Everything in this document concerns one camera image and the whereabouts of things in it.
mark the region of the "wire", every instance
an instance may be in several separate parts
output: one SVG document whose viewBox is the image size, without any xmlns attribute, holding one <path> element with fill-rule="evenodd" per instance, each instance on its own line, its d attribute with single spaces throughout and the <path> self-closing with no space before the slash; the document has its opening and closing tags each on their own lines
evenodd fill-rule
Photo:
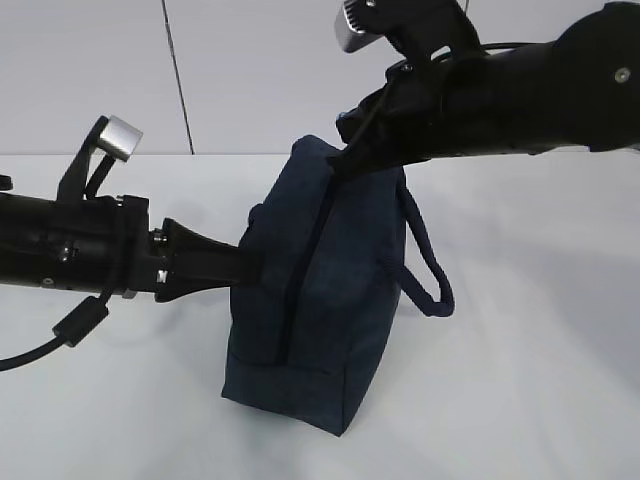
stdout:
<svg viewBox="0 0 640 480">
<path fill-rule="evenodd" d="M 45 343 L 41 347 L 38 347 L 30 352 L 23 353 L 17 357 L 7 358 L 0 360 L 0 372 L 6 372 L 7 370 L 13 370 L 14 368 L 22 367 L 29 363 L 40 360 L 45 355 L 49 355 L 53 351 L 64 345 L 64 339 L 56 337 L 53 340 Z"/>
<path fill-rule="evenodd" d="M 500 43 L 485 43 L 481 45 L 482 49 L 485 51 L 491 50 L 513 50 L 516 48 L 528 47 L 530 45 L 537 45 L 536 43 L 528 43 L 528 42 L 500 42 Z M 442 55 L 438 55 L 433 59 L 434 63 L 443 62 L 451 58 L 451 52 L 445 52 Z"/>
</svg>

